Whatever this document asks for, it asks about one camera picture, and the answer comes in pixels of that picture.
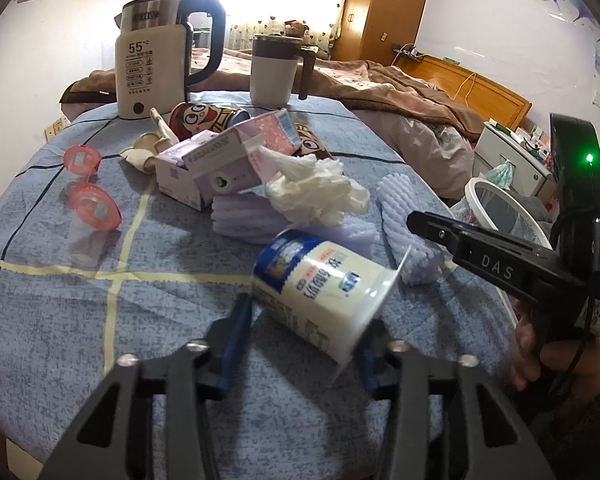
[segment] nightstand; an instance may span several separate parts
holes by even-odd
[[[554,193],[554,177],[542,163],[511,137],[484,123],[475,147],[474,176],[480,176],[508,160],[514,167],[511,189],[523,196],[538,196],[545,202]]]

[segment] screw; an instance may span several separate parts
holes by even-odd
[[[139,359],[133,354],[122,354],[118,358],[118,364],[120,366],[136,366],[138,364]]]
[[[209,343],[207,343],[204,339],[194,339],[193,341],[189,341],[187,343],[187,350],[189,352],[204,352],[209,348]]]
[[[389,341],[389,350],[391,352],[402,353],[411,350],[411,345],[402,339],[393,339]]]
[[[477,367],[477,365],[480,364],[480,361],[478,361],[478,358],[475,355],[471,355],[471,354],[461,355],[460,358],[458,359],[458,362],[460,363],[461,366],[465,366],[467,368],[475,368],[475,367]]]

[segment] red plastic lid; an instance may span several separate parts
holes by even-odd
[[[79,176],[90,176],[98,172],[102,155],[91,146],[77,144],[64,152],[64,167]]]
[[[101,187],[88,182],[76,184],[69,204],[85,224],[94,229],[111,231],[122,222],[118,204]]]

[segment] electric kettle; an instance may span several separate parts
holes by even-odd
[[[211,16],[211,52],[190,73],[193,12]],[[222,60],[226,15],[219,0],[134,0],[122,8],[116,40],[116,95],[123,119],[167,113],[188,101],[189,86],[205,80]]]

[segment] mug handle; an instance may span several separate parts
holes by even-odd
[[[224,53],[224,28],[226,26],[226,13],[220,0],[182,0],[178,6],[178,14],[183,21],[194,12],[206,12],[211,15],[211,50],[209,62],[200,71],[187,76],[187,88],[195,83],[204,81],[218,70]]]
[[[298,56],[302,57],[302,77],[300,78],[298,99],[304,101],[309,95],[309,85],[311,84],[311,77],[314,74],[315,52],[302,47],[298,50]]]

